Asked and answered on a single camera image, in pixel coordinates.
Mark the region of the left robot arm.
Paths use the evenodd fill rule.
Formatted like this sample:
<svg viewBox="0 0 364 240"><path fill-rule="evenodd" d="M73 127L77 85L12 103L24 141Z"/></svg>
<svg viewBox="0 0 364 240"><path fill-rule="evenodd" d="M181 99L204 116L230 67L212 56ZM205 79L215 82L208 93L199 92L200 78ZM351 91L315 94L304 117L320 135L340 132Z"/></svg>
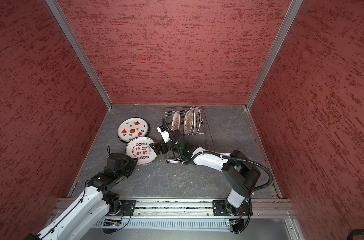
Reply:
<svg viewBox="0 0 364 240"><path fill-rule="evenodd" d="M134 172L138 159L122 153L109 154L104 170L85 182L80 196L51 224L26 240L80 240L102 217L131 215L112 189Z"/></svg>

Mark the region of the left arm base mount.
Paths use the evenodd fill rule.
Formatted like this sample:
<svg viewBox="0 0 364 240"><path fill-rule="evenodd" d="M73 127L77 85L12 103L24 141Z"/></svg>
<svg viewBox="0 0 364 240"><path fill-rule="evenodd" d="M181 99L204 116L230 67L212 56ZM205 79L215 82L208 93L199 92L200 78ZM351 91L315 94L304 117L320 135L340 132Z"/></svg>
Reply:
<svg viewBox="0 0 364 240"><path fill-rule="evenodd" d="M136 200L114 200L109 207L109 216L132 216Z"/></svg>

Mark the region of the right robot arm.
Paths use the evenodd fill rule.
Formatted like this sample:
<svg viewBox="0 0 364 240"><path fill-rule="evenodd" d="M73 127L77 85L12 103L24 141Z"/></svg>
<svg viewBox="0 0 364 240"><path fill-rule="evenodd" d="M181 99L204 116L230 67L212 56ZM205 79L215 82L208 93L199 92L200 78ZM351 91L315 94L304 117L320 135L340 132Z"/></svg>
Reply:
<svg viewBox="0 0 364 240"><path fill-rule="evenodd" d="M243 202L246 199L250 200L253 192L266 187L266 185L257 187L256 184L261 176L261 170L270 174L269 170L247 159L241 152L223 154L208 151L190 144L180 131L160 133L162 140L149 145L157 155L173 152L179 156L184 165L204 166L224 174L232 188L223 204L228 215L239 216Z"/></svg>

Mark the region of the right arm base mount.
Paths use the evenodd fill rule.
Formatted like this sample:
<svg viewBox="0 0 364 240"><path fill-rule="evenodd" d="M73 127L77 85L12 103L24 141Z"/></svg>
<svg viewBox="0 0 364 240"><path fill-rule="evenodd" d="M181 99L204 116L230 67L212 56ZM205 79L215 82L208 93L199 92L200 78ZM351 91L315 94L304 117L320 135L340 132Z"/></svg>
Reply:
<svg viewBox="0 0 364 240"><path fill-rule="evenodd" d="M214 216L234 216L234 217L247 217L253 216L253 211L250 208L250 201L243 201L239 208L235 208L226 200L213 200Z"/></svg>

